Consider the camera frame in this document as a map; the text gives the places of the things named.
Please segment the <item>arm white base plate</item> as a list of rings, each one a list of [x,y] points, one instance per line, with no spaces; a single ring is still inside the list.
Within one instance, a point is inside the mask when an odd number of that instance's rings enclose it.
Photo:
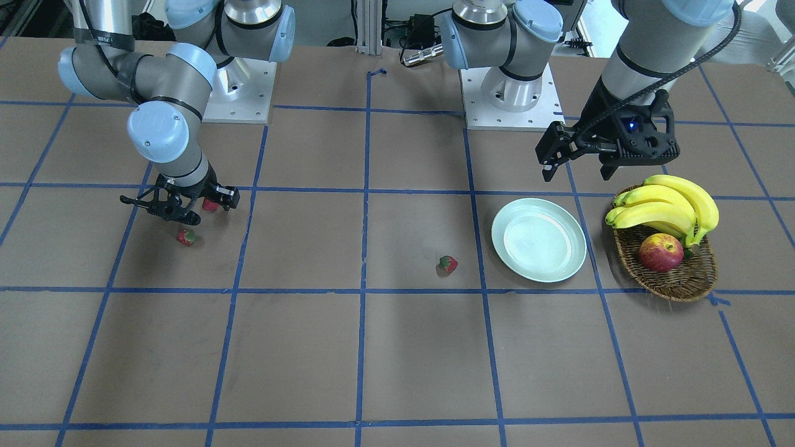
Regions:
[[[543,132],[552,122],[565,121],[549,65],[530,81],[508,77],[498,67],[459,74],[469,130]]]
[[[205,124],[267,124],[278,63],[231,58],[216,70]]]

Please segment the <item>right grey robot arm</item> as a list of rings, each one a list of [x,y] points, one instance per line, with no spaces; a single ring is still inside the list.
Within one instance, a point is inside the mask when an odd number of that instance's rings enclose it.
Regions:
[[[58,60],[69,91],[134,104],[127,133],[157,169],[153,187],[123,204],[162,220],[198,225],[203,200],[235,209],[236,187],[219,183],[198,142],[219,77],[238,60],[286,61],[293,50],[296,13],[281,1],[168,1],[176,42],[165,56],[136,51],[128,1],[73,1],[76,45]]]

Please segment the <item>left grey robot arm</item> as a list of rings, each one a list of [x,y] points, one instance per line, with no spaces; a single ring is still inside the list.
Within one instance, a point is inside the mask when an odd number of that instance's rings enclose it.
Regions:
[[[675,81],[738,34],[734,1],[614,1],[627,20],[579,121],[551,122],[536,146],[545,181],[558,167],[598,155],[609,180],[623,166],[665,165],[679,157],[668,96]],[[488,68],[484,93],[495,107],[535,105],[564,17],[547,1],[455,1],[441,15],[443,54],[454,69]]]

